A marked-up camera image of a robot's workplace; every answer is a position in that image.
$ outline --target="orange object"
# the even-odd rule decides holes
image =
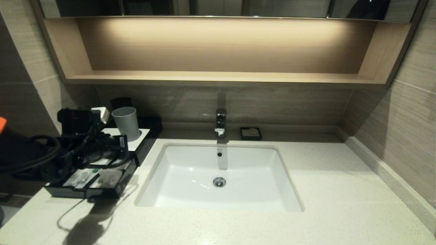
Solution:
[[[0,117],[0,134],[3,132],[3,130],[6,128],[7,120],[3,117]]]

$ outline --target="white sink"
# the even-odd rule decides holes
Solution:
[[[218,165],[227,170],[220,170]],[[217,177],[226,180],[225,186],[213,184]],[[136,204],[167,208],[303,211],[283,161],[272,148],[166,146]]]

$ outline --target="gray cup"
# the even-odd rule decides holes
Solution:
[[[140,136],[136,109],[133,107],[121,107],[112,112],[116,126],[120,134],[127,135],[127,141],[137,140]]]

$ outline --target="open shelf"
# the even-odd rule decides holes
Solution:
[[[190,86],[382,86],[357,74],[217,72],[217,71],[92,71],[67,79],[72,84]]]
[[[34,7],[70,84],[387,87],[413,34],[365,20],[44,19]]]

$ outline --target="white quartz countertop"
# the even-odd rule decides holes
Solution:
[[[304,212],[147,208],[135,205],[164,144],[213,140],[158,139],[118,204],[54,198],[40,190],[3,228],[2,245],[311,244],[426,245],[435,238],[407,206],[334,135],[322,142],[230,141],[275,146]]]

